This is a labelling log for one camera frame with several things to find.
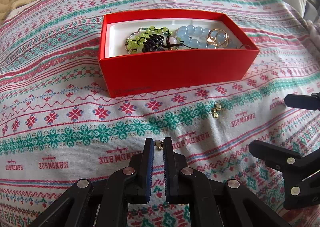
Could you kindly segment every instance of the snowflake pattern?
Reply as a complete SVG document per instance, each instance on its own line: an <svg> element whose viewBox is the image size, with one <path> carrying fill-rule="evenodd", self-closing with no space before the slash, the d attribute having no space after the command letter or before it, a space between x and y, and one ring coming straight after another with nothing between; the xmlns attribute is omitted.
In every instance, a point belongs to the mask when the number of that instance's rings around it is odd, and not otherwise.
<svg viewBox="0 0 320 227"><path fill-rule="evenodd" d="M96 82L93 82L91 86L93 87L93 89L91 89L90 92L93 93L94 95L96 95L101 91L101 87Z"/></svg>
<svg viewBox="0 0 320 227"><path fill-rule="evenodd" d="M276 72L276 71L271 71L271 75L275 75L275 76L278 76L279 74L278 74L278 72Z"/></svg>
<svg viewBox="0 0 320 227"><path fill-rule="evenodd" d="M260 79L267 81L269 77L267 75L260 75Z"/></svg>
<svg viewBox="0 0 320 227"><path fill-rule="evenodd" d="M19 128L20 126L20 122L18 121L18 118L16 118L14 120L14 123L12 124L11 128L13 130L13 132L16 132L17 131L17 128Z"/></svg>
<svg viewBox="0 0 320 227"><path fill-rule="evenodd" d="M257 81L256 80L252 80L252 79L249 78L247 80L247 85L256 87L257 86Z"/></svg>
<svg viewBox="0 0 320 227"><path fill-rule="evenodd" d="M227 93L228 90L218 85L218 86L216 87L216 91L218 91L218 92L221 93L222 95L226 95L226 93Z"/></svg>
<svg viewBox="0 0 320 227"><path fill-rule="evenodd" d="M119 107L119 111L125 112L126 115L132 115L132 112L134 112L137 109L135 105L131 105L130 102L125 101L122 106Z"/></svg>
<svg viewBox="0 0 320 227"><path fill-rule="evenodd" d="M110 111L105 110L101 105L99 105L97 109L92 110L92 112L94 115L97 115L101 121L103 121L111 113Z"/></svg>
<svg viewBox="0 0 320 227"><path fill-rule="evenodd" d="M159 110L159 107L162 105L162 102L157 102L154 99L150 99L150 102L145 104L144 106L147 108L151 108L152 111L157 112Z"/></svg>
<svg viewBox="0 0 320 227"><path fill-rule="evenodd" d="M44 117L44 121L47 122L48 125L53 124L54 120L56 120L59 117L58 114L55 113L55 111L51 111L49 113L49 115L47 115L46 117Z"/></svg>
<svg viewBox="0 0 320 227"><path fill-rule="evenodd" d="M197 96L197 97L207 97L208 94L209 94L209 91L200 89L200 90L197 90L197 93L195 93L195 96Z"/></svg>
<svg viewBox="0 0 320 227"><path fill-rule="evenodd" d="M8 130L8 125L7 123L4 125L4 127L2 128L2 135L5 135L6 131Z"/></svg>
<svg viewBox="0 0 320 227"><path fill-rule="evenodd" d="M27 125L28 129L31 129L32 126L36 123L37 120L38 119L35 117L35 115L31 114L29 116L29 118L26 120L26 125Z"/></svg>
<svg viewBox="0 0 320 227"><path fill-rule="evenodd" d="M179 104L183 104L183 103L184 103L184 100L186 100L186 99L187 99L187 97L185 97L185 96L175 95L175 96L171 99L171 101L173 101L173 102L178 102Z"/></svg>
<svg viewBox="0 0 320 227"><path fill-rule="evenodd" d="M67 113L67 116L71 119L71 121L76 122L80 116L82 116L83 111L80 110L77 106L72 108L71 112Z"/></svg>
<svg viewBox="0 0 320 227"><path fill-rule="evenodd" d="M233 83L232 88L238 91L242 91L243 86L237 83Z"/></svg>
<svg viewBox="0 0 320 227"><path fill-rule="evenodd" d="M69 89L69 91L66 92L66 96L67 96L68 98L70 98L70 97L75 93L74 88L75 88L75 86L72 85L72 84L70 84L70 85L68 85L68 86L66 87L66 89Z"/></svg>

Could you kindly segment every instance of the light blue beaded bracelet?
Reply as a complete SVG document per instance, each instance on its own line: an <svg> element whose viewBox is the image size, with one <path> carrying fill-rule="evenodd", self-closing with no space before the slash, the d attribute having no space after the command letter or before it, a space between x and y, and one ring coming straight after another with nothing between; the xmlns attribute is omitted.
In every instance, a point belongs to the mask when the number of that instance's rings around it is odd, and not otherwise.
<svg viewBox="0 0 320 227"><path fill-rule="evenodd" d="M237 48L234 43L231 42L228 34L222 29L209 30L202 27L194 27L193 25L181 26L176 31L176 37L180 41L191 47L198 49L215 49L217 47L231 47Z"/></svg>

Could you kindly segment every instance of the patterned blanket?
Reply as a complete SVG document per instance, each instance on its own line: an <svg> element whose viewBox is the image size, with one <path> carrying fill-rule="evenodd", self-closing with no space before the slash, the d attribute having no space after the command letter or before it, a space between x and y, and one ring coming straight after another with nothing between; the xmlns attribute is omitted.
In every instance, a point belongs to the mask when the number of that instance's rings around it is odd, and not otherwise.
<svg viewBox="0 0 320 227"><path fill-rule="evenodd" d="M103 14L139 8L225 13L260 54L241 81L109 98L97 61ZM318 206L283 208L281 174L248 151L254 139L302 155L320 146L319 112L283 102L288 93L319 91L318 56L304 20L281 0L35 3L0 28L2 226L27 226L77 179L104 179L127 166L146 137L172 137L175 152L208 178L238 179L294 226L319 226ZM214 65L228 70L219 57ZM134 67L124 73L130 77ZM216 102L223 106L218 119L211 114ZM165 202L156 150L151 201L129 206L128 226L190 226L188 211Z"/></svg>

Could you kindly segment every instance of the gold ring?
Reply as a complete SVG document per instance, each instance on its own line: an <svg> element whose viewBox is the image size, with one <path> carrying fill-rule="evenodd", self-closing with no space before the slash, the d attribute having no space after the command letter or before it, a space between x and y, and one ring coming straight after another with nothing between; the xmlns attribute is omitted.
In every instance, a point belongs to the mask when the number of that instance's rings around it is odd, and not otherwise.
<svg viewBox="0 0 320 227"><path fill-rule="evenodd" d="M212 37L211 36L211 33L214 32L214 31L219 31L215 37ZM217 36L220 32L223 32L225 35L226 35L226 39L223 43L221 44L218 44L216 43L216 40L217 40ZM222 29L213 29L209 32L208 34L208 38L207 38L207 44L208 45L215 45L216 47L227 47L229 45L229 42L230 42L230 39L229 39L229 35Z"/></svg>

